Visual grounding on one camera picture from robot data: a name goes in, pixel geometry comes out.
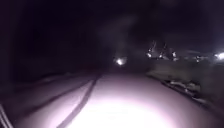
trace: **road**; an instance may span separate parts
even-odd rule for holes
[[[3,107],[15,128],[222,126],[188,98],[139,75],[71,77],[17,94]]]

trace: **distant light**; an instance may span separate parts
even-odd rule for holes
[[[147,56],[148,56],[149,58],[151,58],[151,57],[152,57],[152,55],[151,55],[150,53],[147,53]]]
[[[124,63],[123,63],[123,60],[122,59],[117,59],[117,64],[119,64],[119,65],[123,65]]]
[[[219,53],[215,55],[219,60],[223,60],[224,59],[224,53]]]
[[[117,58],[115,59],[115,62],[119,65],[122,66],[126,63],[127,59],[126,58]]]
[[[176,57],[177,55],[176,55],[176,53],[175,52],[173,52],[173,57]]]

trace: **night sky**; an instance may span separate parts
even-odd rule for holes
[[[222,49],[224,40],[222,3],[221,0],[21,1],[14,9],[10,63],[16,79],[22,79],[27,74],[37,77],[46,72],[104,67],[117,51],[127,47],[141,50],[152,40],[178,50],[215,52]]]

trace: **dark sky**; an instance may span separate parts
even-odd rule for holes
[[[11,49],[15,71],[26,74],[102,66],[113,53],[141,50],[152,40],[213,52],[224,40],[222,5],[221,0],[17,1],[5,36],[12,43],[4,47]]]
[[[47,45],[59,41],[98,47],[148,43],[151,38],[175,48],[209,52],[214,26],[204,4],[201,0],[31,0],[22,11],[17,33],[20,42],[46,47],[46,52]],[[30,45],[23,46],[35,52]]]

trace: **street light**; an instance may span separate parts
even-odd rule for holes
[[[219,54],[215,54],[215,56],[216,56],[219,60],[223,60],[223,59],[224,59],[224,52],[219,53]]]

